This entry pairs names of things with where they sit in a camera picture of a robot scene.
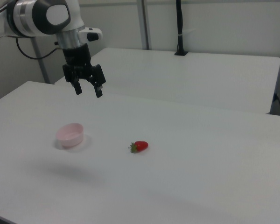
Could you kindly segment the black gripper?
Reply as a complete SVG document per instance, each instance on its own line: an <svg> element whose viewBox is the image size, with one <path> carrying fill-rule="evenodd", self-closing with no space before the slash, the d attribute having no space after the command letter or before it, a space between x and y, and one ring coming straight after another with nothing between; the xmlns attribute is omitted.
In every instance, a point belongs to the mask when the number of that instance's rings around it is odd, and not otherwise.
<svg viewBox="0 0 280 224"><path fill-rule="evenodd" d="M103 96L102 85L106 82L101 66L91 64L91 55L87 44L74 49L63 49L66 64L63 72L67 82L71 83L77 95L82 93L80 79L90 82L96 97Z"/></svg>

